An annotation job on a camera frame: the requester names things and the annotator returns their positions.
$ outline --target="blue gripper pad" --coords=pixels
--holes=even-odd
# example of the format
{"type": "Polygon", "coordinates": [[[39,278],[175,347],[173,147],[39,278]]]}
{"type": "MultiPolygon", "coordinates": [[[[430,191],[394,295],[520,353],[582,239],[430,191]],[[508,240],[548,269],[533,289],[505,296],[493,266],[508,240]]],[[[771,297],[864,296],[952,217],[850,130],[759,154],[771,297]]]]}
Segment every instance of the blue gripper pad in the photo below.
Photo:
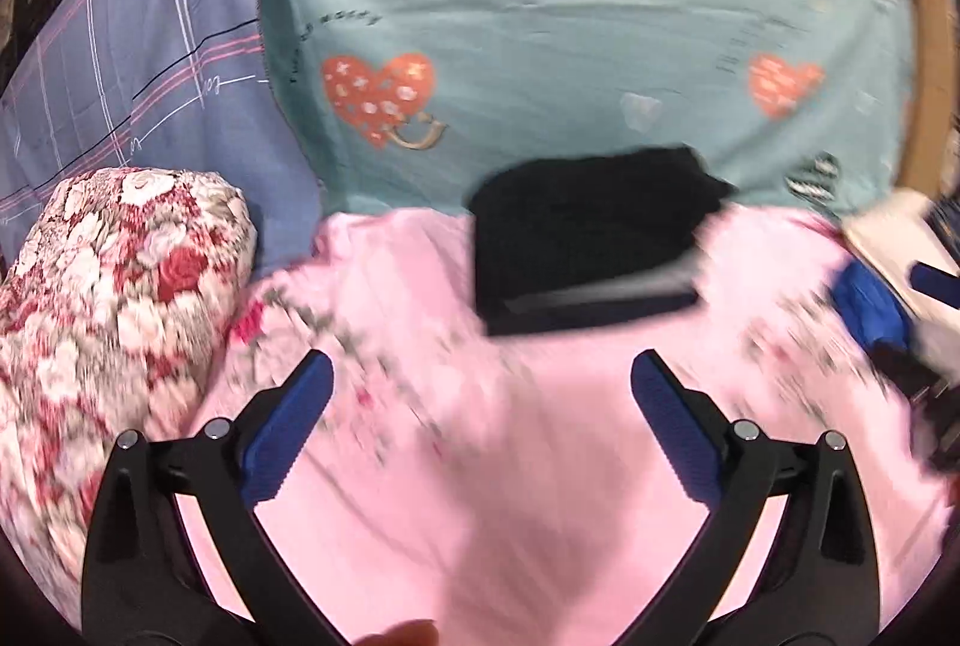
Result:
{"type": "Polygon", "coordinates": [[[658,361],[652,351],[634,359],[630,372],[634,399],[686,496],[713,510],[722,494],[720,453],[680,396],[683,386],[670,382],[658,361]]]}
{"type": "Polygon", "coordinates": [[[333,396],[333,364],[311,351],[282,385],[284,395],[243,454],[240,495],[248,509],[274,499],[333,396]]]}
{"type": "Polygon", "coordinates": [[[960,278],[929,264],[914,264],[910,269],[910,288],[960,310],[960,278]]]}

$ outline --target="pillowcase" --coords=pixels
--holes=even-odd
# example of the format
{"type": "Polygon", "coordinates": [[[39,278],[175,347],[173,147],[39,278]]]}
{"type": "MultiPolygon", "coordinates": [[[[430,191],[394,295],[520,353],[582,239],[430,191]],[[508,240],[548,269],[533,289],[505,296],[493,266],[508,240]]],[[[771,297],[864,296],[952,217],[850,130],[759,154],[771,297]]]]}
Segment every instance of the pillowcase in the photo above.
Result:
{"type": "Polygon", "coordinates": [[[75,625],[114,438],[189,424],[255,244],[219,175],[102,169],[59,184],[0,286],[0,526],[75,625]]]}

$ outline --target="floral bedsheet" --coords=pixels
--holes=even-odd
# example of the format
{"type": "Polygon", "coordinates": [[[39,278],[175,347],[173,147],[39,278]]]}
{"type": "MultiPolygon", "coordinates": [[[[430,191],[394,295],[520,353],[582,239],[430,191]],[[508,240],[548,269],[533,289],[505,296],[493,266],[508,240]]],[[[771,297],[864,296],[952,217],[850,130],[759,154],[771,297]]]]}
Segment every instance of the floral bedsheet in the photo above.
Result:
{"type": "Polygon", "coordinates": [[[219,175],[102,169],[59,185],[0,286],[0,527],[74,624],[113,440],[189,424],[255,244],[219,175]]]}
{"type": "MultiPolygon", "coordinates": [[[[193,429],[324,351],[333,397],[256,515],[344,638],[416,618],[457,646],[606,646],[706,516],[632,399],[632,361],[653,348],[730,419],[798,442],[846,435],[886,623],[939,556],[949,483],[912,459],[909,406],[830,305],[850,254],[819,216],[783,209],[733,205],[698,240],[697,307],[488,339],[472,310],[469,219],[331,216],[314,259],[251,289],[193,429]]],[[[715,615],[749,598],[783,507],[763,512],[715,615]]],[[[243,615],[196,502],[181,514],[210,590],[243,615]]]]}

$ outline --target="red rose pattern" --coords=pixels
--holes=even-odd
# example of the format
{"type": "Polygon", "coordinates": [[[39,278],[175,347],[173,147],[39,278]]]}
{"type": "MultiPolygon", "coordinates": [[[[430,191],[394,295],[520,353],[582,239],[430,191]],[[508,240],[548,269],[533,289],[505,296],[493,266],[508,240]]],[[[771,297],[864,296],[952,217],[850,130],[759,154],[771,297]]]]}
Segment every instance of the red rose pattern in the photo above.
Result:
{"type": "Polygon", "coordinates": [[[179,247],[160,264],[160,285],[157,299],[172,302],[181,291],[196,291],[200,275],[206,269],[208,258],[191,247],[179,247]]]}
{"type": "Polygon", "coordinates": [[[86,534],[113,440],[129,428],[159,439],[157,428],[179,426],[184,411],[197,409],[205,385],[197,377],[209,368],[211,346],[195,340],[216,344],[251,270],[253,224],[232,213],[202,214],[194,198],[200,184],[242,200],[236,190],[211,175],[172,171],[174,189],[162,198],[142,207],[122,204],[124,180],[139,171],[103,169],[65,180],[31,233],[34,265],[17,273],[13,264],[0,286],[0,459],[23,462],[0,465],[0,529],[47,599],[75,625],[83,563],[78,537],[86,534]],[[70,189],[81,180],[88,186],[74,195],[74,214],[64,217],[70,189]],[[70,243],[77,221],[90,214],[102,225],[96,243],[70,243]],[[184,226],[187,238],[149,267],[140,260],[145,238],[171,222],[184,226]],[[90,247],[100,281],[96,291],[78,292],[64,269],[90,247]],[[208,304],[199,286],[211,280],[232,300],[208,304]],[[184,292],[195,293],[206,312],[187,319],[163,307],[184,292]],[[160,317],[162,344],[125,348],[120,315],[133,335],[128,340],[140,339],[137,323],[160,317]],[[157,390],[167,398],[152,400],[157,390]]]}
{"type": "Polygon", "coordinates": [[[250,345],[263,331],[263,302],[251,302],[244,316],[233,325],[230,335],[250,345]]]}

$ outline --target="orange heart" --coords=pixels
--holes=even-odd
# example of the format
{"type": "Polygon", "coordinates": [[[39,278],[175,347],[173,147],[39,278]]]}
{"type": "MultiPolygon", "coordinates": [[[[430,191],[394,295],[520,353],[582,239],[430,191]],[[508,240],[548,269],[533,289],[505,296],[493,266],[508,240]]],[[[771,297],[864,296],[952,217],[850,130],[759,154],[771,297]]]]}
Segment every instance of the orange heart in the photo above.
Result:
{"type": "Polygon", "coordinates": [[[419,53],[398,55],[379,71],[338,55],[323,62],[320,75],[334,112],[376,147],[426,106],[436,81],[430,59],[419,53]]]}
{"type": "Polygon", "coordinates": [[[791,65],[776,55],[757,55],[750,62],[750,95],[766,115],[784,117],[824,81],[817,64],[791,65]]]}

